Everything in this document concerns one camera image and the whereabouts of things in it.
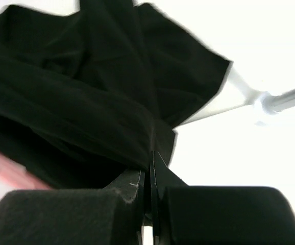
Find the black shirt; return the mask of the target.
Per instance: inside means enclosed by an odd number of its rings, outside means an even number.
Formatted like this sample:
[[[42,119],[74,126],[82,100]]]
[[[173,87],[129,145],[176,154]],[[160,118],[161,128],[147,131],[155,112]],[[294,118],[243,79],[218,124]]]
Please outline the black shirt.
[[[231,63],[150,4],[0,14],[0,152],[56,188],[102,188],[218,92]]]

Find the pink wire hanger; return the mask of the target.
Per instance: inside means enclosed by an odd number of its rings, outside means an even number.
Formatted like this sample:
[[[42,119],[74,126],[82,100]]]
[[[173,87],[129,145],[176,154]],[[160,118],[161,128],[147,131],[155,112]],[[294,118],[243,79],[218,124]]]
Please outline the pink wire hanger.
[[[27,169],[0,154],[0,181],[16,189],[50,189]]]

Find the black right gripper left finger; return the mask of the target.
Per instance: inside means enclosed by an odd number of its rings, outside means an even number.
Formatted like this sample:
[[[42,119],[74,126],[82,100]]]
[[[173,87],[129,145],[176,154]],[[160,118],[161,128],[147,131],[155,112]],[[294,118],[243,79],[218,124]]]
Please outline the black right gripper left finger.
[[[15,190],[0,201],[0,244],[141,244],[144,173],[102,189]]]

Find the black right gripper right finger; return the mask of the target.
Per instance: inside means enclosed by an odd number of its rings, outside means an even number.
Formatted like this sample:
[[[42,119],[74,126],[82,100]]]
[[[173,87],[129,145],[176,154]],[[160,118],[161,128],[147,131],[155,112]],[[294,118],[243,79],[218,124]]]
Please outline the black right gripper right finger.
[[[154,244],[295,244],[295,216],[275,188],[189,186],[157,152],[150,180]]]

